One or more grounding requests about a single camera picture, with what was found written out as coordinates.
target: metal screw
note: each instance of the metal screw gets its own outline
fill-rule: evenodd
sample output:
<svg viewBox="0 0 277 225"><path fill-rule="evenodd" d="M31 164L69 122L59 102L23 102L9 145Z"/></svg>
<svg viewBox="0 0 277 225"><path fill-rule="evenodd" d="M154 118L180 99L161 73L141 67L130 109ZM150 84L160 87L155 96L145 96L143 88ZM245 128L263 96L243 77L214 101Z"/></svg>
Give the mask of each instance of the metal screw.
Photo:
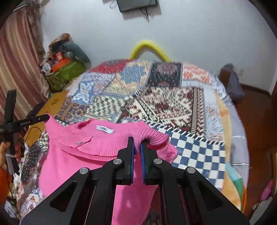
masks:
<svg viewBox="0 0 277 225"><path fill-rule="evenodd" d="M163 161L160 158L154 159L155 164L161 164Z"/></svg>
<svg viewBox="0 0 277 225"><path fill-rule="evenodd" d="M195 169L193 167L188 167L187 172L188 173L195 173Z"/></svg>
<svg viewBox="0 0 277 225"><path fill-rule="evenodd" d="M114 162L114 164L118 165L118 164L122 163L122 160L119 158L116 158L113 160L113 162Z"/></svg>
<svg viewBox="0 0 277 225"><path fill-rule="evenodd" d="M80 174L86 174L88 172L88 168L83 167L79 170Z"/></svg>

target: yellow tube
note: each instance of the yellow tube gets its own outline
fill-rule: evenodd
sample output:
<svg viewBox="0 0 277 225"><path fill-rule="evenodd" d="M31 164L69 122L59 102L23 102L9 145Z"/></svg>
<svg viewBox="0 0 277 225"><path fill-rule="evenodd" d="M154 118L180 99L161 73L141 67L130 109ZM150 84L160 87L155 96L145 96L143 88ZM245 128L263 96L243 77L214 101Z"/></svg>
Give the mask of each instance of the yellow tube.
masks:
<svg viewBox="0 0 277 225"><path fill-rule="evenodd" d="M165 54L165 52L158 46L156 45L153 41L150 40L141 40L139 41L133 51L131 52L130 58L129 59L136 59L139 52L143 48L150 48L153 51L156 52L156 54L165 62L171 62L171 59Z"/></svg>

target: triangular cutout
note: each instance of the triangular cutout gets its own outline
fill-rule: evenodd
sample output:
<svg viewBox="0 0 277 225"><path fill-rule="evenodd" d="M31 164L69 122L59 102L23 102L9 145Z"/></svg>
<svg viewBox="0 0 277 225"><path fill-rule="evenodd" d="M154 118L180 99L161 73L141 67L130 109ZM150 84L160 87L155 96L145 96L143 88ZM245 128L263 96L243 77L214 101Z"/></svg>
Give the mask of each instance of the triangular cutout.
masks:
<svg viewBox="0 0 277 225"><path fill-rule="evenodd" d="M215 210L223 205L223 202L202 182L197 182L202 198L208 211Z"/></svg>
<svg viewBox="0 0 277 225"><path fill-rule="evenodd" d="M61 212L65 212L76 186L77 182L72 182L62 193L50 202L50 206Z"/></svg>

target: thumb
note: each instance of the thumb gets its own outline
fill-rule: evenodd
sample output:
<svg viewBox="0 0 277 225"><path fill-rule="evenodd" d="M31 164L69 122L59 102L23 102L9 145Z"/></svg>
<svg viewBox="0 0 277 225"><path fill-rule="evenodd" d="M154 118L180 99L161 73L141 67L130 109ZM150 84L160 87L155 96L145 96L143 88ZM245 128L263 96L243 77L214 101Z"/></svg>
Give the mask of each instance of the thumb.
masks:
<svg viewBox="0 0 277 225"><path fill-rule="evenodd" d="M3 154L6 150L6 148L10 147L11 143L6 141L6 142L2 142L0 144L0 154Z"/></svg>

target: pink shirt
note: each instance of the pink shirt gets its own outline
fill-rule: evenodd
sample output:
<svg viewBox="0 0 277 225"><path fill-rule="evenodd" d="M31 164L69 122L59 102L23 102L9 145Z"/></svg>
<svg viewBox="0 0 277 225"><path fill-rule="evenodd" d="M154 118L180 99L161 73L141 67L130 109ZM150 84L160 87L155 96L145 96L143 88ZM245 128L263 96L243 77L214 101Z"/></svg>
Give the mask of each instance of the pink shirt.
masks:
<svg viewBox="0 0 277 225"><path fill-rule="evenodd" d="M108 134L97 130L97 125L114 132ZM142 121L115 124L92 119L64 127L50 116L45 127L49 136L49 150L39 177L39 187L45 197L80 168L97 169L115 159L118 151L127 147L128 137L134 138L137 152L140 143L147 139L148 146L157 150L159 158L172 163L177 156L177 150L169 143L168 135L149 128ZM112 224L141 225L148 214L156 188L143 184L140 155L135 155L133 184L116 187Z"/></svg>

